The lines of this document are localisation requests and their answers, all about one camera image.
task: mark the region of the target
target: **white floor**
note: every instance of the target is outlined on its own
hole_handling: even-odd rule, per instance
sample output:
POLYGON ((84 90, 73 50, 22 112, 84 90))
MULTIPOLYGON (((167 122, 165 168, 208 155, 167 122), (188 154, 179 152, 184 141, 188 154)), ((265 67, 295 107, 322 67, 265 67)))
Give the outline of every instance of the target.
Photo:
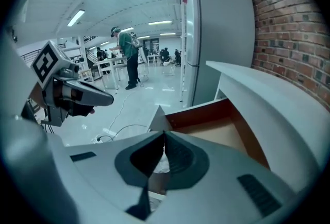
MULTIPOLYGON (((64 145, 83 145, 90 144, 99 134, 109 133, 115 135, 120 129, 127 125, 138 124, 146 126, 158 105, 161 105, 165 113, 177 111, 182 108, 179 102, 180 89, 180 67, 175 67, 173 74, 162 74, 161 66, 150 66, 148 80, 146 77, 140 77, 143 87, 137 86, 131 90, 125 90, 128 76, 127 69, 119 70, 121 81, 120 88, 114 89, 111 75, 103 77, 106 91, 114 96, 114 102, 107 107, 95 107, 95 113, 87 117, 69 116, 61 127, 54 127, 54 132, 61 136, 64 145), (114 118, 124 103, 121 114, 113 123, 114 118)), ((95 86, 104 90, 101 80, 94 83, 95 86)), ((146 131, 146 127, 130 126, 118 133, 115 140, 139 135, 146 131)), ((110 141, 109 137, 103 137, 102 141, 110 141)))

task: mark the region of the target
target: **white refrigerator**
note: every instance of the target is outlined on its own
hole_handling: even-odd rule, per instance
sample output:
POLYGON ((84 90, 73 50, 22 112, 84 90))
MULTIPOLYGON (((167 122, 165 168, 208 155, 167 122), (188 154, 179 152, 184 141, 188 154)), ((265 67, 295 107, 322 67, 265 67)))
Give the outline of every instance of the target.
POLYGON ((255 24, 252 0, 187 0, 183 107, 214 100, 220 73, 207 60, 250 67, 255 24))

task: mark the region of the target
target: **black pants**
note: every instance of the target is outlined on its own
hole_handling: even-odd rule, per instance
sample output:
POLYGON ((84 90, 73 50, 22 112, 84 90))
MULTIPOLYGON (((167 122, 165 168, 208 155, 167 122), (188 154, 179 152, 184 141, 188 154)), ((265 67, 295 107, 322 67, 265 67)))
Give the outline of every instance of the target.
POLYGON ((127 72, 129 77, 129 85, 135 85, 138 79, 138 53, 132 55, 130 59, 127 60, 127 72))
MULTIPOLYGON (((107 67, 105 64, 101 64, 101 68, 105 68, 105 67, 107 67)), ((103 75, 105 74, 110 74, 110 71, 109 70, 107 70, 107 72, 103 71, 103 75)))

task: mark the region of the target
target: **brick wall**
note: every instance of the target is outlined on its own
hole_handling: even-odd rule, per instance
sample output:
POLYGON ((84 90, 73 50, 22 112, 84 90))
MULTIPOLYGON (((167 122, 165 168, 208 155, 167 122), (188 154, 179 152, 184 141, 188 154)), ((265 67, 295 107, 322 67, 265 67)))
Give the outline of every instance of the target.
POLYGON ((252 68, 293 83, 330 111, 330 35, 314 0, 252 1, 252 68))

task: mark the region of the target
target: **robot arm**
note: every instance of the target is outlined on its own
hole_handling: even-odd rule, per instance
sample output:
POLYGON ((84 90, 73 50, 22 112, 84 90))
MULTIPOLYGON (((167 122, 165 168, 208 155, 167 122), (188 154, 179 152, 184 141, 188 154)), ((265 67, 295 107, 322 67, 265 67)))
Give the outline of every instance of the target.
POLYGON ((108 106, 113 96, 79 79, 74 64, 54 42, 48 41, 31 65, 37 74, 48 117, 44 124, 61 126, 68 115, 87 116, 94 106, 108 106))

